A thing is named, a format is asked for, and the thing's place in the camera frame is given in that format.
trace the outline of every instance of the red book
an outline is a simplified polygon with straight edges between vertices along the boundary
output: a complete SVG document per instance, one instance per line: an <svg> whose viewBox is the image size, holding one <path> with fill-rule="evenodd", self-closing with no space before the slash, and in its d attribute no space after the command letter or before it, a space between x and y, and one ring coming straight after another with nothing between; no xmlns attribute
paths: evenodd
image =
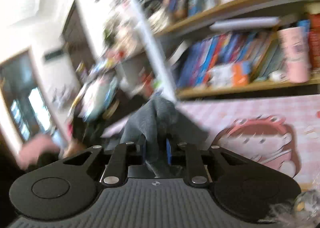
<svg viewBox="0 0 320 228"><path fill-rule="evenodd" d="M208 70L209 71L212 67L215 66L217 60L218 60L218 57L219 57L219 53L221 51L221 48L222 48L222 45L224 43L224 41L226 40L227 38L227 34L223 34L223 35L220 35L219 36L219 40L218 40L218 43L217 43L217 47L216 49L214 50L214 53L212 55L212 58L211 58L211 61L210 61L210 64L209 64L209 67L208 67ZM207 83L209 80L209 74L205 74L204 78L203 78L203 83Z"/></svg>

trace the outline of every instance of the window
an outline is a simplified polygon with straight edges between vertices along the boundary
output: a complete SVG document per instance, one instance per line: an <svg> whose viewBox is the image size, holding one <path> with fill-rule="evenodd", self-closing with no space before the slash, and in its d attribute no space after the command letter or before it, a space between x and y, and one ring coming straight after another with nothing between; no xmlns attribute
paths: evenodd
<svg viewBox="0 0 320 228"><path fill-rule="evenodd" d="M27 127L27 124L25 123L25 121L21 116L21 112L18 106L18 101L14 100L10 109L22 137L24 138L25 141L27 141L30 137L30 131Z"/></svg>
<svg viewBox="0 0 320 228"><path fill-rule="evenodd" d="M48 108L44 104L39 89L32 89L28 98L33 108L33 111L35 112L38 124L42 126L44 131L49 130L51 126L50 113Z"/></svg>

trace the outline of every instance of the hand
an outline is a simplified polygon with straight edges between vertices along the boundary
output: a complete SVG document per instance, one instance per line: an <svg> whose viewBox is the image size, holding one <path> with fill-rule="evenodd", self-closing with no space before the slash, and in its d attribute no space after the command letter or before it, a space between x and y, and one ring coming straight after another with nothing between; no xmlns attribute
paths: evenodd
<svg viewBox="0 0 320 228"><path fill-rule="evenodd" d="M71 143L63 153L63 158L71 157L85 149L86 149L86 146L84 146L82 143L78 142L77 140L71 141Z"/></svg>

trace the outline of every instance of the gray cloth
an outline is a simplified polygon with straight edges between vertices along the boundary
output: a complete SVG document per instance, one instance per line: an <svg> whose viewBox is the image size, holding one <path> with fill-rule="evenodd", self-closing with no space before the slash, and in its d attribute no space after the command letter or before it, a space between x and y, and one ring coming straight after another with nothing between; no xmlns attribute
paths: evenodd
<svg viewBox="0 0 320 228"><path fill-rule="evenodd" d="M172 102L154 96L149 102L135 112L123 129L120 143L135 142L138 145L146 138L146 162L156 177L172 177L166 155L160 151L158 142L165 142L167 134L174 136L180 142L186 142L201 147L208 133L200 129L185 115L175 109Z"/></svg>

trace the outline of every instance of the plastic bag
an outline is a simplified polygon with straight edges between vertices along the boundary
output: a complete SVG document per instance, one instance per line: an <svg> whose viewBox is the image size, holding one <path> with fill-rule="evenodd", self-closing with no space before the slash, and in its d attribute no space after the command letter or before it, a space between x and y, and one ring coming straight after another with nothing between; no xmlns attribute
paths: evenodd
<svg viewBox="0 0 320 228"><path fill-rule="evenodd" d="M110 78L106 75L98 77L88 87L85 95L83 96L83 120L95 120L111 103L115 93L118 80L113 77Z"/></svg>

